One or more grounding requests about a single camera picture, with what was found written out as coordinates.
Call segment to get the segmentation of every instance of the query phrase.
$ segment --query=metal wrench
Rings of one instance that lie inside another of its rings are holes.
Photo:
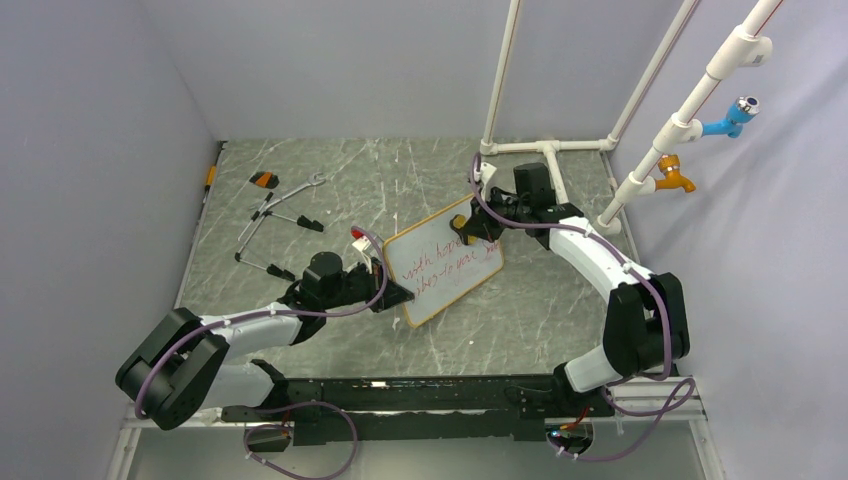
[[[288,190],[286,193],[284,193],[284,194],[280,195],[279,197],[277,197],[276,199],[272,200],[271,203],[269,203],[265,206],[265,209],[267,210],[267,209],[273,207],[274,205],[278,205],[280,202],[284,202],[284,201],[288,200],[289,198],[297,195],[298,193],[306,190],[309,187],[317,187],[317,186],[323,185],[326,182],[327,182],[327,177],[324,176],[323,173],[321,173],[321,172],[313,173],[312,175],[306,177],[305,182],[303,182],[300,185],[292,188],[291,190]],[[250,207],[249,210],[255,209],[257,205],[259,205],[259,204],[254,204],[252,207]]]

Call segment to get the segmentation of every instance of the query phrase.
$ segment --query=whiteboard frame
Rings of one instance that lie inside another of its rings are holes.
[[[448,210],[450,210],[450,209],[452,209],[452,208],[455,208],[455,207],[457,207],[457,206],[459,206],[459,205],[461,205],[461,204],[463,204],[463,203],[465,203],[465,202],[470,202],[472,198],[474,198],[474,195],[473,195],[473,194],[469,194],[469,195],[467,195],[467,196],[465,196],[465,197],[461,198],[460,200],[458,200],[458,201],[456,201],[456,202],[454,202],[454,203],[452,203],[452,204],[448,205],[447,207],[445,207],[445,208],[443,208],[443,209],[439,210],[438,212],[436,212],[436,213],[434,213],[434,214],[432,214],[432,215],[428,216],[428,217],[427,217],[427,218],[425,218],[424,220],[421,220],[420,222],[415,223],[415,224],[414,224],[414,225],[412,225],[411,227],[407,227],[407,228],[403,229],[403,230],[402,230],[402,231],[400,231],[398,234],[394,235],[393,237],[391,237],[391,238],[389,238],[388,240],[386,240],[385,242],[383,242],[383,256],[386,258],[386,267],[388,267],[388,269],[389,269],[389,276],[390,276],[390,278],[391,278],[392,280],[396,281],[396,280],[395,280],[395,272],[394,272],[394,270],[392,269],[392,262],[391,262],[391,261],[389,261],[389,255],[386,253],[386,252],[388,251],[388,246],[389,246],[389,244],[391,244],[393,241],[397,240],[398,238],[400,238],[400,237],[402,237],[402,236],[406,235],[407,233],[412,232],[413,230],[415,230],[416,228],[420,227],[421,225],[424,225],[425,223],[429,223],[430,221],[432,221],[433,219],[435,219],[435,218],[436,218],[436,217],[438,217],[439,215],[442,215],[443,213],[447,212]],[[501,265],[500,265],[498,268],[496,268],[496,269],[495,269],[495,271],[493,271],[493,272],[492,272],[492,273],[490,273],[489,275],[486,275],[486,277],[484,277],[483,279],[481,279],[479,282],[475,283],[474,285],[472,285],[471,287],[469,287],[467,290],[465,290],[464,292],[462,292],[462,293],[460,293],[459,295],[457,295],[454,299],[452,299],[451,301],[449,301],[448,303],[446,303],[445,305],[443,305],[441,308],[439,308],[438,310],[436,310],[436,311],[433,313],[433,315],[430,315],[429,317],[425,318],[424,320],[422,320],[422,321],[421,321],[421,323],[419,323],[419,324],[417,324],[417,325],[416,325],[416,324],[414,324],[414,323],[412,323],[412,320],[410,320],[410,317],[409,317],[409,310],[407,310],[407,308],[406,308],[406,303],[407,303],[407,302],[402,303],[402,304],[401,304],[401,306],[403,307],[403,314],[404,314],[404,316],[406,316],[406,323],[407,323],[410,327],[412,327],[412,328],[418,328],[418,327],[420,327],[421,325],[424,325],[425,323],[427,323],[427,322],[429,322],[430,320],[432,320],[432,319],[433,319],[433,317],[435,317],[436,315],[440,314],[440,313],[441,313],[442,311],[444,311],[446,308],[448,308],[449,306],[451,306],[454,302],[456,302],[456,301],[457,301],[457,300],[459,300],[460,298],[464,297],[464,296],[465,296],[468,292],[470,292],[471,290],[474,290],[475,288],[479,287],[479,286],[480,286],[483,282],[485,282],[486,280],[488,280],[488,279],[492,278],[492,276],[494,276],[496,273],[500,272],[500,271],[503,269],[503,266],[504,266],[504,263],[506,262],[506,259],[504,258],[504,255],[503,255],[503,245],[501,244],[501,241],[500,241],[500,240],[496,240],[496,242],[497,242],[497,244],[498,244],[498,253],[500,253],[500,255],[501,255]]]

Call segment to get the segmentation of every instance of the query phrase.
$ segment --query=table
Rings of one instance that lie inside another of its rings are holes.
[[[227,142],[182,305],[198,315],[235,313],[267,305],[290,285],[233,257],[251,206],[267,193],[247,181],[253,173],[277,174],[278,192],[316,171],[327,174],[326,184],[275,209],[316,219],[325,225],[324,233],[269,218],[245,254],[299,277],[320,251],[340,254],[346,265],[357,261],[350,248],[353,224],[388,238],[466,195],[467,171],[478,145],[473,138]],[[612,198],[601,154],[560,152],[558,159],[570,201],[587,217],[596,217]],[[499,168],[494,184],[512,190],[512,167],[544,158],[509,154],[487,161]],[[608,238],[632,256],[625,235]],[[509,375],[550,373],[596,346],[606,305],[589,282],[520,231],[507,231],[501,241],[503,270],[418,329],[406,324],[400,309],[366,311],[329,319],[303,344],[270,348],[255,357],[290,378]]]

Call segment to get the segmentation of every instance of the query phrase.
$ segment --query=purple cable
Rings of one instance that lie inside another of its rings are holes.
[[[273,462],[269,462],[269,461],[265,460],[264,458],[260,457],[259,455],[251,452],[250,446],[248,445],[248,440],[250,439],[250,436],[253,435],[255,432],[258,432],[260,430],[280,430],[280,431],[290,431],[291,430],[288,427],[284,427],[282,425],[271,424],[271,423],[258,425],[256,427],[249,429],[247,431],[247,433],[245,433],[245,435],[244,435],[244,451],[247,452],[247,458],[250,458],[252,460],[256,460],[257,462],[259,462],[262,465],[270,468],[271,470],[274,470],[277,473],[282,473],[283,475],[287,475],[287,476],[294,478],[296,480],[330,480],[330,479],[336,478],[339,475],[341,475],[342,473],[344,473],[348,468],[350,468],[350,464],[353,463],[353,459],[354,459],[354,457],[356,457],[356,450],[359,447],[359,436],[356,434],[356,425],[353,424],[353,419],[350,418],[350,415],[345,413],[344,410],[342,410],[341,408],[339,408],[339,407],[337,407],[337,406],[335,406],[331,403],[311,401],[311,402],[295,403],[295,404],[288,405],[286,407],[280,407],[280,408],[271,408],[271,409],[262,409],[262,410],[254,409],[254,411],[256,413],[265,413],[265,414],[282,413],[282,412],[287,412],[289,410],[294,410],[294,409],[297,409],[297,408],[312,407],[312,406],[325,407],[325,408],[329,408],[330,410],[338,412],[338,414],[341,415],[342,418],[345,419],[348,426],[350,427],[350,433],[351,433],[351,436],[353,438],[353,448],[350,451],[350,456],[347,457],[347,461],[345,461],[344,465],[342,465],[338,470],[336,470],[335,472],[333,472],[330,475],[327,475],[325,477],[304,477],[304,476],[298,475],[294,472],[290,472],[290,471],[284,469],[283,467],[280,467],[279,465],[277,465]]]
[[[374,298],[367,301],[365,303],[365,305],[362,305],[361,307],[357,307],[357,308],[354,308],[352,310],[346,310],[346,311],[343,311],[343,312],[310,312],[310,311],[306,311],[306,310],[280,310],[280,311],[275,312],[274,313],[275,315],[304,315],[304,316],[325,317],[325,318],[346,317],[346,316],[349,316],[349,315],[359,313],[359,312],[371,307],[371,305],[374,305],[377,302],[377,300],[379,300],[380,297],[383,296],[383,292],[386,291],[386,285],[388,285],[388,282],[389,282],[389,271],[388,271],[388,268],[386,268],[386,259],[383,256],[383,251],[379,247],[379,245],[377,244],[377,241],[374,239],[373,235],[366,232],[365,230],[363,230],[360,227],[354,226],[354,227],[352,227],[352,229],[357,230],[357,231],[361,232],[363,235],[365,235],[365,238],[367,238],[368,241],[371,242],[371,245],[374,247],[374,250],[377,252],[377,257],[380,259],[380,267],[381,267],[382,272],[383,272],[383,275],[382,275],[383,281],[380,284],[380,289],[377,290],[377,294],[374,295]],[[136,398],[135,398],[135,416],[140,418],[140,419],[146,419],[147,418],[147,415],[144,413],[144,410],[142,409],[142,404],[144,403],[144,397],[147,395],[147,391],[150,389],[150,384],[153,382],[153,379],[156,377],[156,375],[158,375],[159,372],[162,370],[162,367],[164,367],[165,363],[167,363],[168,360],[171,359],[171,357],[177,352],[177,350],[182,348],[182,346],[185,345],[186,343],[188,343],[192,338],[200,335],[201,333],[208,332],[209,330],[214,330],[218,327],[223,327],[226,324],[227,321],[229,321],[231,324],[235,325],[235,324],[238,324],[238,323],[246,322],[248,320],[253,320],[255,318],[268,317],[270,315],[271,315],[271,310],[260,310],[258,312],[249,312],[249,313],[245,313],[245,314],[242,314],[242,315],[236,315],[236,316],[231,317],[229,319],[213,322],[213,323],[210,323],[208,325],[204,325],[200,328],[197,328],[195,330],[192,330],[191,332],[186,334],[186,336],[177,340],[177,342],[175,344],[173,344],[171,346],[171,348],[169,348],[167,351],[165,351],[165,353],[162,355],[162,357],[159,359],[159,361],[157,361],[156,364],[153,365],[153,368],[150,370],[150,373],[147,374],[147,377],[144,379],[144,382],[142,382],[141,388],[138,391],[138,395],[136,395]]]
[[[591,238],[592,240],[594,240],[595,242],[597,242],[598,244],[600,244],[602,247],[604,247],[610,253],[610,255],[612,255],[613,258],[615,258],[618,261],[618,263],[620,263],[622,266],[627,264],[627,260],[625,260],[624,256],[621,254],[621,252],[619,252],[618,249],[615,248],[615,246],[613,246],[607,239],[605,239],[604,237],[602,237],[602,236],[600,236],[596,233],[588,232],[586,229],[576,227],[576,226],[573,226],[573,225],[564,225],[564,224],[561,224],[561,223],[520,223],[520,222],[514,222],[512,220],[509,220],[507,218],[504,218],[504,217],[498,215],[483,200],[483,197],[480,195],[480,188],[477,185],[477,182],[474,181],[474,174],[480,172],[480,162],[481,161],[482,161],[482,157],[480,155],[480,152],[475,153],[474,158],[471,161],[471,171],[468,174],[469,175],[468,179],[469,179],[469,182],[471,183],[471,192],[474,194],[474,198],[477,200],[477,203],[480,204],[480,207],[483,208],[483,210],[485,210],[486,213],[489,214],[489,216],[491,216],[492,218],[494,218],[498,222],[500,222],[500,223],[502,223],[502,224],[504,224],[508,227],[512,227],[512,228],[531,229],[531,230],[532,229],[540,229],[540,228],[548,228],[548,229],[553,228],[553,229],[560,229],[560,230],[568,230],[568,231],[571,231],[571,232],[577,232],[581,235],[586,235],[589,238]],[[669,320],[668,320],[668,310],[666,309],[665,302],[663,301],[662,296],[660,296],[657,289],[654,288],[654,286],[651,285],[651,283],[648,282],[648,280],[645,277],[640,275],[634,269],[630,269],[630,271],[627,272],[627,273],[629,273],[631,276],[633,276],[633,278],[635,278],[643,287],[645,287],[645,289],[651,295],[651,298],[654,299],[654,303],[657,304],[657,309],[660,312],[660,322],[662,323],[662,329],[663,329],[663,371],[662,371],[662,373],[660,373],[658,375],[644,375],[644,376],[646,378],[649,378],[651,380],[656,380],[656,381],[665,380],[671,375],[671,327],[669,325]],[[612,385],[620,385],[620,384],[622,384],[622,383],[624,383],[628,380],[629,379],[621,379],[617,382],[611,383],[610,385],[611,386]],[[683,388],[684,385],[689,385],[689,391],[687,391],[686,394],[683,395],[683,398],[681,398],[680,400],[678,400],[675,403],[672,403],[672,401],[674,400],[674,396],[677,394],[677,392],[680,391],[681,388]],[[650,411],[650,412],[631,412],[629,410],[625,410],[625,409],[619,407],[618,405],[616,405],[613,402],[613,400],[609,397],[609,395],[606,393],[606,391],[602,391],[601,394],[604,397],[604,399],[607,401],[607,403],[609,403],[617,411],[619,411],[619,412],[621,412],[625,415],[632,415],[632,416],[636,416],[636,417],[649,417],[649,416],[656,415],[656,418],[651,423],[651,425],[648,426],[647,429],[645,429],[645,431],[642,433],[642,435],[635,442],[633,442],[633,445],[622,450],[621,452],[619,452],[615,455],[607,456],[607,457],[589,457],[589,458],[586,458],[586,457],[579,457],[578,456],[577,459],[582,460],[582,461],[586,461],[586,462],[609,462],[609,461],[619,460],[621,458],[626,457],[627,455],[630,455],[631,453],[636,451],[636,449],[638,449],[642,445],[642,443],[648,438],[648,436],[654,431],[654,429],[656,429],[657,424],[659,423],[659,421],[663,417],[663,415],[665,415],[666,413],[678,408],[680,405],[682,405],[687,400],[689,400],[689,398],[692,396],[694,391],[695,391],[695,380],[692,379],[692,378],[684,378],[671,391],[671,394],[668,396],[668,399],[666,399],[665,404],[662,406],[662,408],[660,408],[659,410],[654,410],[654,411]]]

